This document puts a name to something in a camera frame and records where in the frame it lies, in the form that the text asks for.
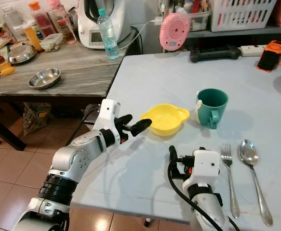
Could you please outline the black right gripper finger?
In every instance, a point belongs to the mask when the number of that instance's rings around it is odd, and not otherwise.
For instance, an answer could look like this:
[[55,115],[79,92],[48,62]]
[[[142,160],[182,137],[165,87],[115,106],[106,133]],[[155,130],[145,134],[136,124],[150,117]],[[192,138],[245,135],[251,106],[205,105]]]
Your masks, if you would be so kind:
[[169,165],[168,165],[168,178],[169,179],[178,179],[180,172],[177,168],[178,155],[175,147],[173,145],[169,146]]

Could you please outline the yellow plastic bowl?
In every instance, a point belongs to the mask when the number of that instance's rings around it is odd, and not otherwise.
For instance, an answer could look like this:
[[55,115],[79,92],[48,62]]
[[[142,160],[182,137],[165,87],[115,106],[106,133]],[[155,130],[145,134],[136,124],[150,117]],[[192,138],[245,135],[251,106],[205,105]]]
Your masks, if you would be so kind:
[[157,136],[172,136],[189,118],[189,110],[171,104],[159,104],[142,114],[141,119],[151,119],[150,130]]

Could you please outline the grey wooden side table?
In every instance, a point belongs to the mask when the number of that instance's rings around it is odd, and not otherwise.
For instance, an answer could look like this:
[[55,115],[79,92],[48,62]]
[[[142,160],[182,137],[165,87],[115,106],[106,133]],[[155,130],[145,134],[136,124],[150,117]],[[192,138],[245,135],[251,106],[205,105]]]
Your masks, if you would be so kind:
[[[11,75],[0,77],[0,102],[46,102],[55,105],[99,104],[108,93],[122,59],[104,51],[65,45],[56,52],[38,53]],[[47,90],[34,90],[29,80],[39,71],[56,68],[62,79]]]

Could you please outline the steel spoon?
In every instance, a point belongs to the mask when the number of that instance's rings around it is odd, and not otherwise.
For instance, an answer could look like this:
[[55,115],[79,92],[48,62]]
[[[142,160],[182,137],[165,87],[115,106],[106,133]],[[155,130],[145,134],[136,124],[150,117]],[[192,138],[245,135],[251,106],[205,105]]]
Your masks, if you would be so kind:
[[262,220],[264,224],[271,227],[273,225],[273,217],[268,208],[266,199],[264,198],[264,195],[262,193],[261,185],[258,181],[257,174],[254,169],[255,165],[257,165],[259,161],[259,156],[257,154],[257,149],[254,143],[252,143],[252,141],[243,140],[241,142],[239,146],[239,158],[242,163],[244,163],[248,168],[250,168],[254,180],[254,186],[257,194],[259,210]]

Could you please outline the clear water bottle teal cap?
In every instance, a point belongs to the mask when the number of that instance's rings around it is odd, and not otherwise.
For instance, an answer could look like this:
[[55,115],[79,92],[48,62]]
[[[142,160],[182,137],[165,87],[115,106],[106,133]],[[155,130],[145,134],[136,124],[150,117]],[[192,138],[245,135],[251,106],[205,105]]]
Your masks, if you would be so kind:
[[101,40],[104,49],[109,59],[114,60],[119,58],[118,40],[112,26],[111,19],[107,16],[106,9],[98,10],[99,17],[97,18],[97,25],[100,30]]

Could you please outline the patterned bag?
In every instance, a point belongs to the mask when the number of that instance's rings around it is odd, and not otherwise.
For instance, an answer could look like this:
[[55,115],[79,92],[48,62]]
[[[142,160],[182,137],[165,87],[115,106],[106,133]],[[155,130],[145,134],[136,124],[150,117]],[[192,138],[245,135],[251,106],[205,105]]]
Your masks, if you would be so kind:
[[46,102],[23,102],[23,132],[22,136],[46,126],[52,106]]

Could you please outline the white food processor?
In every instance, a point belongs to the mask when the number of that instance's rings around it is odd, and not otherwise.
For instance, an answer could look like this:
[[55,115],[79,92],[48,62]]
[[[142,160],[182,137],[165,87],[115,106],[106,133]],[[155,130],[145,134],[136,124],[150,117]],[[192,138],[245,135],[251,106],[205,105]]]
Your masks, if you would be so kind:
[[98,8],[105,7],[111,19],[118,46],[131,33],[126,9],[127,0],[79,0],[77,20],[80,43],[90,49],[104,49],[100,30],[96,24]]

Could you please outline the pink round appliance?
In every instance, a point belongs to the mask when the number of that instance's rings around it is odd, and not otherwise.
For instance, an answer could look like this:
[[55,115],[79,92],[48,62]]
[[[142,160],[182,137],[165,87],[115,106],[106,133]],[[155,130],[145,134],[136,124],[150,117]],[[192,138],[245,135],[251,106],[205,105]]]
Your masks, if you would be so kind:
[[160,27],[160,45],[167,51],[181,48],[188,37],[189,29],[189,16],[186,13],[170,13]]

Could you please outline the lidded plastic food container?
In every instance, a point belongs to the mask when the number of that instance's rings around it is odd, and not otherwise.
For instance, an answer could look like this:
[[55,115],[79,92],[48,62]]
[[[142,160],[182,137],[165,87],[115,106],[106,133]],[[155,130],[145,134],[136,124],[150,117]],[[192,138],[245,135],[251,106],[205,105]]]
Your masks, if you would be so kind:
[[50,34],[41,40],[40,45],[45,52],[56,52],[61,48],[63,39],[64,37],[61,33]]

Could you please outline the clear storage box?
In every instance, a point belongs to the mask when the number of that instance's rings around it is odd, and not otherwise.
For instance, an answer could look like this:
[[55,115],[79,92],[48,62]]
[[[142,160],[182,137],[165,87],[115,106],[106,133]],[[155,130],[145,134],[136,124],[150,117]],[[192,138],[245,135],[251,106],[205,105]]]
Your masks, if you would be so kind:
[[189,17],[189,31],[204,31],[207,29],[210,22],[211,11],[203,13],[188,13]]

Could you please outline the orange squeeze bottle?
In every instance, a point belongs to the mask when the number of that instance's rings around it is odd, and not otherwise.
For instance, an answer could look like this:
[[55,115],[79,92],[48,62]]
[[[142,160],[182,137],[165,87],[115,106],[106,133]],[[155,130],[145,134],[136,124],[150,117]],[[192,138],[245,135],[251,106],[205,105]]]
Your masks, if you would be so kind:
[[30,40],[32,46],[34,46],[35,50],[38,53],[42,53],[44,51],[44,49],[42,48],[42,46],[40,44],[40,40],[37,37],[37,34],[35,33],[35,29],[33,29],[30,25],[26,25],[24,27],[24,32],[25,32],[26,36],[28,37],[28,39]]

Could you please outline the white power strip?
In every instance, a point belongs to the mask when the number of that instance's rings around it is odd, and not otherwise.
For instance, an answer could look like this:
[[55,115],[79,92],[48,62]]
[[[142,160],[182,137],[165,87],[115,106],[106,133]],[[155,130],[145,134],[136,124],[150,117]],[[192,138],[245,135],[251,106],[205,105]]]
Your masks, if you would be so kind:
[[267,45],[247,45],[239,47],[244,57],[261,56]]

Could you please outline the orange cased phone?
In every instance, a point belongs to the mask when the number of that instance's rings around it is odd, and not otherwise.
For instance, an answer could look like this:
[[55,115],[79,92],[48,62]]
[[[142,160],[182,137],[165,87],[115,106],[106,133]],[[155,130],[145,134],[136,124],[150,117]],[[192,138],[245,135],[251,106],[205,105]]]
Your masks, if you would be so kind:
[[258,70],[272,72],[281,62],[281,41],[272,40],[263,50],[261,59],[256,65]]

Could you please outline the white plastic basket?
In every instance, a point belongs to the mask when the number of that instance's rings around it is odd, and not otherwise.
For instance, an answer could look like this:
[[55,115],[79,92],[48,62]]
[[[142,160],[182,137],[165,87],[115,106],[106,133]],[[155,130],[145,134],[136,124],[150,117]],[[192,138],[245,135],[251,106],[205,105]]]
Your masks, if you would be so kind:
[[266,26],[277,0],[210,0],[213,32],[261,29]]

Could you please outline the dark wall shelf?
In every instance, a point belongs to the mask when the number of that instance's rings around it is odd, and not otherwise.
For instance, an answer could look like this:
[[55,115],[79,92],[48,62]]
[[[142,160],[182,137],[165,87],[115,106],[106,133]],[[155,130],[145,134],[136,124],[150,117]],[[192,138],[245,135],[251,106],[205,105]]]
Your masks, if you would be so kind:
[[189,33],[180,50],[188,51],[193,48],[216,48],[222,45],[233,45],[237,47],[246,45],[266,45],[272,40],[281,41],[281,27],[268,25],[266,28],[262,29],[222,32],[204,30]]

